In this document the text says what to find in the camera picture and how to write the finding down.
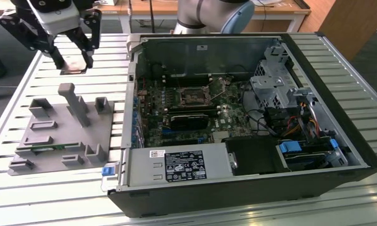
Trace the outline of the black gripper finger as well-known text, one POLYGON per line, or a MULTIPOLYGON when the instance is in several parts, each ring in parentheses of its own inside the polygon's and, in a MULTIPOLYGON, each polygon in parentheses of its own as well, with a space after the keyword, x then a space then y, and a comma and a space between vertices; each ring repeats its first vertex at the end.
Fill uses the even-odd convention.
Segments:
POLYGON ((46 32, 31 10, 6 10, 0 16, 0 25, 28 50, 42 51, 52 58, 56 68, 63 69, 66 61, 55 46, 55 36, 46 32))
POLYGON ((91 37, 88 38, 80 26, 66 32, 70 40, 82 50, 82 55, 87 64, 87 68, 94 67, 94 53, 100 47, 100 30, 102 30, 102 11, 99 9, 88 10, 83 16, 84 25, 91 29, 91 37))

